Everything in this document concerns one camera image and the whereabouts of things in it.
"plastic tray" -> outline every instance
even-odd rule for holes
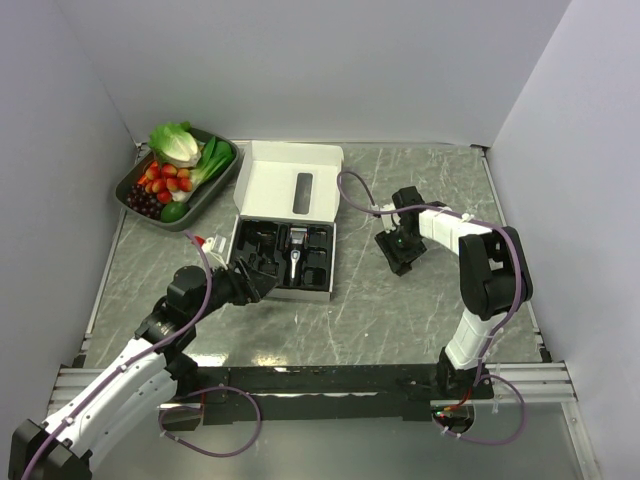
[[[197,128],[192,128],[191,130],[189,130],[189,133],[191,133],[191,135],[193,135],[196,140],[204,143],[207,143],[211,139],[211,137],[214,136],[214,134],[212,133],[198,130]],[[144,215],[141,215],[138,212],[135,212],[134,210],[129,208],[126,203],[127,195],[131,191],[131,187],[138,182],[147,167],[153,162],[153,152],[149,152],[146,157],[136,163],[136,165],[118,184],[115,191],[116,199],[127,210],[127,212],[129,212],[129,214],[135,215],[145,222],[148,222],[164,230],[169,230],[170,232],[180,232],[184,230],[189,225],[191,225],[198,218],[198,216],[200,216],[207,205],[211,203],[211,200],[213,200],[216,195],[218,195],[218,193],[223,190],[227,182],[229,182],[229,180],[231,180],[238,172],[240,164],[242,163],[242,152],[240,151],[238,146],[230,142],[226,138],[221,137],[220,135],[215,136],[220,140],[224,140],[225,142],[227,142],[231,146],[231,149],[233,150],[235,156],[229,166],[227,166],[227,168],[217,178],[213,178],[203,185],[200,185],[200,187],[194,192],[194,194],[187,202],[187,205],[189,205],[189,211],[177,222],[164,223],[159,220],[153,220],[151,218],[145,217]]]

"vegetable basket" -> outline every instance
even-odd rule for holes
[[[188,131],[198,142],[202,144],[206,144],[214,137],[214,134],[199,130],[197,128],[190,128]],[[189,227],[205,210],[207,205],[211,203],[216,195],[218,195],[224,189],[229,180],[234,177],[234,175],[238,172],[242,161],[242,152],[238,149],[237,145],[219,135],[215,135],[215,137],[218,140],[223,140],[229,144],[233,152],[233,160],[231,160],[231,162],[222,172],[216,174],[213,178],[210,178],[209,180],[201,184],[193,192],[193,195],[191,195],[191,197],[186,202],[189,210],[179,220],[166,223],[160,220],[148,218],[147,216],[136,212],[127,203],[127,196],[131,192],[132,187],[138,184],[139,179],[145,174],[149,166],[156,160],[156,155],[153,151],[150,151],[142,160],[134,165],[129,173],[127,173],[127,175],[118,184],[115,190],[116,199],[130,215],[141,218],[142,220],[164,230],[168,230],[170,232],[179,232]]]

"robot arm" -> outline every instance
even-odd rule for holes
[[[212,273],[214,289],[205,316],[225,303],[246,305],[260,301],[277,283],[274,277],[250,269],[242,260]],[[195,327],[182,335],[205,298],[206,275],[195,266],[176,272],[153,312],[142,322],[124,350],[102,374],[69,404],[43,423],[25,421],[14,432],[9,478],[20,480],[35,452],[48,442],[30,478],[89,480],[109,450],[146,414],[161,403],[195,387],[197,364],[182,350],[195,338]],[[169,338],[169,343],[129,366],[127,360]],[[113,380],[82,411],[71,412],[96,391],[105,379]],[[62,423],[66,428],[59,431]]]
[[[516,275],[522,286],[519,304],[533,295],[522,245],[515,229],[502,229],[515,247],[519,261],[516,272],[503,235],[488,226],[471,223],[471,215],[452,214],[440,202],[425,203],[415,187],[403,188],[392,198],[393,204],[381,211],[414,205],[430,207],[381,216],[385,231],[376,235],[376,242],[394,273],[402,276],[411,270],[411,263],[427,251],[423,239],[439,243],[460,258],[460,293],[465,309],[439,362],[442,389],[447,391],[452,380],[457,379],[453,383],[459,384],[473,378],[491,332],[514,303]]]

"white wall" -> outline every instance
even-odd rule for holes
[[[137,140],[490,145],[569,0],[58,0]]]
[[[605,478],[640,478],[640,2],[573,0],[490,166]]]
[[[52,0],[0,2],[0,476],[78,351],[133,145]]]

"table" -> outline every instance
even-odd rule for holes
[[[345,167],[361,173],[380,204],[401,187],[416,185],[426,201],[500,222],[482,150],[443,145],[342,144]],[[237,208],[229,184],[191,230],[200,236],[231,236]],[[348,192],[361,204],[357,183]],[[265,300],[226,306],[198,325],[188,347],[203,366],[435,363],[463,311],[458,260],[429,242],[414,270],[391,273],[374,235],[380,220],[342,202],[337,216],[334,294],[310,304]],[[526,251],[526,238],[523,239]],[[86,367],[107,366],[131,338],[173,273],[199,264],[193,246],[126,216],[108,278],[99,298]],[[539,362],[528,308],[521,308],[490,350],[492,362]]]

